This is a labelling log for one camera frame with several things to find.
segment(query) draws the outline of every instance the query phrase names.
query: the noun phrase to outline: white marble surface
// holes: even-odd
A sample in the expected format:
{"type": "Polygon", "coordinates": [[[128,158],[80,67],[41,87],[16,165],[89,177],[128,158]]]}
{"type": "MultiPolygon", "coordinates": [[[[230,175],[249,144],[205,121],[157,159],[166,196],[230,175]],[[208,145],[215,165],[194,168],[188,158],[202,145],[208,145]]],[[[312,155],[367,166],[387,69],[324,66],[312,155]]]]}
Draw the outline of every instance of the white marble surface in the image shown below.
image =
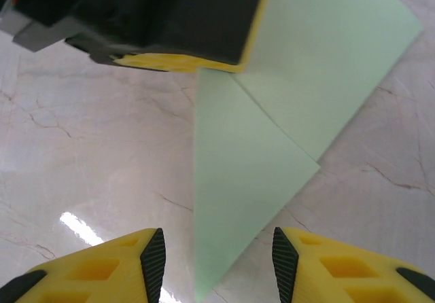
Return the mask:
{"type": "MultiPolygon", "coordinates": [[[[207,299],[278,302],[275,226],[406,260],[435,277],[435,0],[424,34],[207,299]]],[[[167,239],[164,303],[193,302],[194,78],[94,65],[0,35],[0,285],[147,227],[167,239]]]]}

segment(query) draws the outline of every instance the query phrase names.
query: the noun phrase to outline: square hole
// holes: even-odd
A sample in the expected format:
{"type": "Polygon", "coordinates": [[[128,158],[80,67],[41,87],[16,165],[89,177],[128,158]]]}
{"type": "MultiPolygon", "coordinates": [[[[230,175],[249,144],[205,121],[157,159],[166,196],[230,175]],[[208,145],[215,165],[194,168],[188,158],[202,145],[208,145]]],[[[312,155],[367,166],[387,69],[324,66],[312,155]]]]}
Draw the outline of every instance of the square hole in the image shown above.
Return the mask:
{"type": "Polygon", "coordinates": [[[355,303],[410,303],[393,288],[353,288],[346,292],[355,303]]]}
{"type": "Polygon", "coordinates": [[[41,303],[85,303],[90,293],[53,292],[47,293],[41,303]]]}
{"type": "Polygon", "coordinates": [[[81,263],[71,274],[69,281],[105,281],[120,264],[116,259],[95,259],[81,263]]]}
{"type": "Polygon", "coordinates": [[[299,239],[302,243],[307,244],[307,245],[319,245],[319,244],[321,244],[321,241],[317,240],[316,238],[303,236],[303,237],[300,237],[299,239]]]}
{"type": "Polygon", "coordinates": [[[379,275],[355,257],[323,257],[320,262],[335,278],[370,278],[379,275]]]}
{"type": "Polygon", "coordinates": [[[125,240],[119,244],[120,247],[132,247],[137,243],[139,239],[138,238],[130,238],[128,240],[125,240]]]}

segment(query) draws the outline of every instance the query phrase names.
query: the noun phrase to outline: black rubber pad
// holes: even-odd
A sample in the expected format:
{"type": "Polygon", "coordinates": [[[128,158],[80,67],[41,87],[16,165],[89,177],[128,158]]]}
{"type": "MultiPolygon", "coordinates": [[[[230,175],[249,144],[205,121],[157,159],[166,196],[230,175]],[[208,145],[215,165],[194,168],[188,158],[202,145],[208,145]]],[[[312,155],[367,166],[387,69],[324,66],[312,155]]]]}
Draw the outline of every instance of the black rubber pad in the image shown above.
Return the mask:
{"type": "Polygon", "coordinates": [[[276,227],[273,234],[272,261],[281,303],[290,303],[292,301],[298,260],[298,252],[283,230],[276,227]]]}
{"type": "Polygon", "coordinates": [[[35,270],[12,279],[0,288],[0,302],[15,303],[46,275],[47,272],[43,270],[35,270]]]}
{"type": "Polygon", "coordinates": [[[420,272],[408,268],[397,268],[396,270],[400,274],[400,276],[405,278],[408,282],[410,282],[424,294],[429,296],[431,300],[435,301],[434,279],[430,278],[426,274],[421,274],[420,272]]]}
{"type": "Polygon", "coordinates": [[[141,254],[141,264],[148,303],[158,303],[162,289],[166,251],[161,228],[157,229],[151,241],[141,254]]]}

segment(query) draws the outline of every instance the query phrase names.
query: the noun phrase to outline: yellow plastic part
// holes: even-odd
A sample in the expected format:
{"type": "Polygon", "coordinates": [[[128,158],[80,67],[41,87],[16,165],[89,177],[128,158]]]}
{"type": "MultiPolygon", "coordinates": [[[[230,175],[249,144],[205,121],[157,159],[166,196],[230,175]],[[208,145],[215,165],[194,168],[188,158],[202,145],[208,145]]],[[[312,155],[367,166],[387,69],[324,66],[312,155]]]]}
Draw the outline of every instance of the yellow plastic part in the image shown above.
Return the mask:
{"type": "Polygon", "coordinates": [[[260,0],[252,22],[251,32],[246,41],[245,50],[243,51],[241,62],[238,65],[219,63],[204,58],[182,54],[155,54],[145,53],[138,55],[125,55],[123,58],[115,59],[114,62],[127,67],[140,67],[143,69],[153,69],[172,72],[195,72],[198,68],[221,70],[231,73],[240,73],[245,70],[246,64],[251,56],[251,51],[255,43],[256,35],[260,27],[264,10],[266,9],[267,0],[260,0]]]}
{"type": "Polygon", "coordinates": [[[156,229],[142,230],[30,271],[47,275],[17,303],[147,303],[140,255],[156,229]]]}
{"type": "Polygon", "coordinates": [[[433,303],[396,272],[410,264],[296,228],[282,228],[299,254],[292,303],[433,303]]]}

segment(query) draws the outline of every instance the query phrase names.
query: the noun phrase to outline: green paper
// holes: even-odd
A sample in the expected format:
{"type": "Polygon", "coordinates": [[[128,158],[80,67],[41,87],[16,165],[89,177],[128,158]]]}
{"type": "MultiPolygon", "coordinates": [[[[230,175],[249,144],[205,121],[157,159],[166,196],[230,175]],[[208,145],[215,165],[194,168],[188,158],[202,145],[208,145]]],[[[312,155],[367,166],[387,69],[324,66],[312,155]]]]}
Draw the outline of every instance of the green paper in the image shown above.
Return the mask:
{"type": "Polygon", "coordinates": [[[231,75],[200,71],[196,102],[194,244],[200,302],[319,167],[231,75]]]}
{"type": "Polygon", "coordinates": [[[420,31],[397,0],[268,0],[246,72],[200,71],[198,301],[316,172],[313,159],[420,31]]]}
{"type": "Polygon", "coordinates": [[[398,0],[269,0],[235,77],[318,160],[420,31],[398,0]]]}

